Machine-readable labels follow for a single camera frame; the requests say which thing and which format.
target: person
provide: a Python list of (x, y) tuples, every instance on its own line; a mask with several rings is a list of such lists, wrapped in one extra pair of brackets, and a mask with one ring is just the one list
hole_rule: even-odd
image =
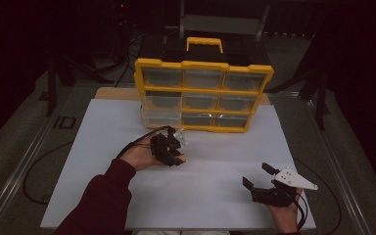
[[(88, 183), (78, 205), (55, 230), (55, 235), (74, 234), (122, 234), (126, 223), (127, 209), (131, 200), (128, 190), (136, 171), (152, 165), (163, 165), (146, 145), (150, 135), (128, 149), (119, 158), (113, 159), (105, 174), (96, 175)], [(300, 234), (297, 227), (297, 207), (267, 206), (281, 234)]]

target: dark background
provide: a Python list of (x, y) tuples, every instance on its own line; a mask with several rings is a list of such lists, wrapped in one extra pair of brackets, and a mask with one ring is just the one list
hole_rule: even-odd
[[(224, 8), (230, 1), (218, 2), (193, 1), (186, 12), (247, 17), (250, 12), (236, 10), (238, 4), (254, 4), (231, 1), (234, 7)], [(272, 2), (266, 35), (312, 37), (318, 32), (297, 75), (307, 70), (326, 72), (328, 88), (335, 92), (376, 171), (376, 2), (332, 6), (319, 1)], [(115, 55), (120, 57), (126, 44), (121, 33), (161, 33), (164, 24), (179, 25), (178, 16), (179, 3), (170, 0), (0, 1), (0, 128), (47, 70), (49, 52), (67, 54), (89, 66), (94, 66), (95, 55), (119, 60), (106, 53), (112, 35), (119, 35), (121, 46)], [(100, 35), (105, 43), (100, 43)]]

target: white tabletop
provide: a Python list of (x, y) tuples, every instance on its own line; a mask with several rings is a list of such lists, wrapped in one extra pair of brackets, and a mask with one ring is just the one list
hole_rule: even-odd
[[(126, 144), (149, 132), (139, 109), (140, 101), (90, 102), (41, 227), (59, 226), (90, 179), (104, 173)], [(269, 212), (252, 202), (242, 177), (268, 189), (273, 176), (262, 163), (296, 170), (274, 107), (259, 106), (246, 133), (184, 131), (184, 136), (188, 146), (180, 152), (187, 163), (153, 166), (131, 180), (126, 229), (273, 228)], [(314, 227), (309, 210), (304, 228)]]

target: yellow and black organizer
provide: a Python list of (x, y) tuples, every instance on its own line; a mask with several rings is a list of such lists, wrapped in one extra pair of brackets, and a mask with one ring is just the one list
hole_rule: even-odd
[(147, 35), (134, 79), (148, 128), (246, 132), (272, 76), (254, 40)]

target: sleeve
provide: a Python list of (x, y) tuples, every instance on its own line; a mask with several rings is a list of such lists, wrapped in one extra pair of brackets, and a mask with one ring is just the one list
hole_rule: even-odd
[(114, 159), (104, 175), (90, 180), (77, 207), (54, 234), (121, 234), (131, 199), (128, 185), (135, 174), (133, 166)]

